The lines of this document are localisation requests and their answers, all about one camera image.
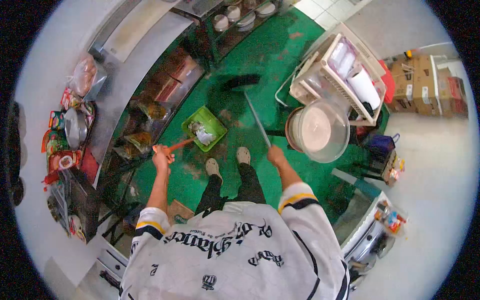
broom handle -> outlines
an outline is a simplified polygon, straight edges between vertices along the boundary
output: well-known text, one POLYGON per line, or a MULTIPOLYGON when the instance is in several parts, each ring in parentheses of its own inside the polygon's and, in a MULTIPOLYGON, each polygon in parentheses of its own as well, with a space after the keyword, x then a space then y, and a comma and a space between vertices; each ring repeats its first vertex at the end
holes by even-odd
POLYGON ((260 122, 260 119, 257 116, 257 112, 253 108, 252 102, 250 101, 250 98, 248 98, 247 92, 243 91, 243 94, 245 95, 245 98, 247 99, 248 105, 250 105, 250 109, 252 110, 253 117, 255 118, 255 121, 257 122, 258 128, 260 128, 260 131, 262 132, 262 135, 264 136, 265 143, 267 144, 268 148, 272 147, 272 143, 268 139, 268 135, 265 132, 264 127, 262 126, 262 123, 260 122))

black pants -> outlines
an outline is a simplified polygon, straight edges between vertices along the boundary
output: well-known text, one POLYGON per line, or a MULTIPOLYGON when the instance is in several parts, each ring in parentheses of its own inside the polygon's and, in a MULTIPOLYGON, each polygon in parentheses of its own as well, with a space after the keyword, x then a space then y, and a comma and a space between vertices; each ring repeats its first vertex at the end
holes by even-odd
POLYGON ((258 181, 255 169, 249 164, 241 163, 239 164, 239 173, 241 178, 239 194, 232 200, 229 200, 228 197, 220 197, 222 180, 216 174, 210 176, 195 215, 205 211, 204 217, 206 217, 215 210, 222 210, 223 205, 228 201, 251 201, 258 204, 266 204, 264 192, 258 181))

floor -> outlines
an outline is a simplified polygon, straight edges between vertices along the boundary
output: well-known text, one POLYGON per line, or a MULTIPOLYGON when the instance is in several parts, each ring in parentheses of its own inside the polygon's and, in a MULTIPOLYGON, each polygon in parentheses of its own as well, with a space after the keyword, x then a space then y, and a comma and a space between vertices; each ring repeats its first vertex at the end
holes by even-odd
POLYGON ((339 22, 346 21, 370 1, 361 0, 354 5, 349 0, 300 0, 295 7, 323 29, 329 30, 339 22))
MULTIPOLYGON (((258 73, 261 80, 248 94, 266 129, 282 130, 288 116, 274 99, 276 90, 291 74, 310 44, 322 33, 312 19, 296 9, 283 16, 274 16, 241 42, 222 61, 219 68, 206 74, 166 129, 160 143, 172 145, 186 138, 181 130, 182 122, 198 108, 206 105, 228 129, 225 137, 208 153, 195 144, 176 151, 176 162, 171 165, 168 200, 177 199, 195 211, 208 182, 204 170, 205 161, 213 157, 220 165, 224 183, 221 195, 233 198, 237 195, 240 176, 237 170, 236 150, 249 148, 251 165, 257 170, 268 204, 278 206, 281 183, 277 170, 267 161, 267 147, 258 130, 253 115, 242 93, 225 91, 222 83, 237 74, 258 73)), ((288 91, 280 93, 289 106, 300 104, 288 91)), ((351 186, 330 175, 332 168, 348 171, 353 162, 366 158, 364 150, 349 145, 343 156, 330 164, 310 161, 303 153, 287 149, 284 137, 271 137, 273 144, 281 147, 285 156, 300 177, 308 183, 323 206, 331 222, 346 209, 346 198, 353 194, 351 186)), ((143 164, 135 173, 127 199, 146 203, 155 179, 152 162, 143 164)))

white tile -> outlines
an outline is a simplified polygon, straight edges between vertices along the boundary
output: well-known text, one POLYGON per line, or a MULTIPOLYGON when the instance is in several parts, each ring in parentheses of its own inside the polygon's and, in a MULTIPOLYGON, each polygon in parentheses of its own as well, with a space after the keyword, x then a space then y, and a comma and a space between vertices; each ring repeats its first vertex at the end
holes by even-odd
POLYGON ((338 23, 338 21, 327 12, 323 12, 321 15, 319 15, 315 19, 315 22, 317 22, 317 24, 319 24, 325 30, 334 27, 338 23))
POLYGON ((355 5, 353 5, 353 3, 349 0, 338 0, 335 4, 338 5, 344 12, 351 12, 355 8, 355 5))
POLYGON ((354 13, 355 5, 348 0, 338 0, 327 11, 337 20, 343 22, 354 13))
POLYGON ((335 2, 335 0, 313 0, 315 3, 317 3, 318 5, 320 5, 321 8, 323 9, 327 9, 329 8, 330 6, 332 6, 332 4, 335 2))
POLYGON ((295 4, 295 7, 311 19, 315 19, 325 11, 317 3, 313 2, 313 0, 301 0, 295 4))

cardboard box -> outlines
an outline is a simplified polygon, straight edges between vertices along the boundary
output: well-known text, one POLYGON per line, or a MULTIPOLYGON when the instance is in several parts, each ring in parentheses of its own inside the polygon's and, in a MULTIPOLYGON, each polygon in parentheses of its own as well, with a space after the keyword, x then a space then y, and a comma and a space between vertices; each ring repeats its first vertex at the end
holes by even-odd
POLYGON ((437 98, 435 95, 435 74, 430 56, 422 55, 413 59, 415 69, 413 77, 413 102, 419 114, 439 116, 437 98))
POLYGON ((413 68, 412 60, 399 59, 392 65, 390 73, 395 81, 395 91, 392 103, 387 105, 393 112, 417 111, 412 101, 414 72, 408 71, 409 68, 413 68))
POLYGON ((462 90, 463 81, 453 77, 448 68, 438 70, 438 96, 443 116, 468 116, 468 107, 465 102, 465 92, 462 90))

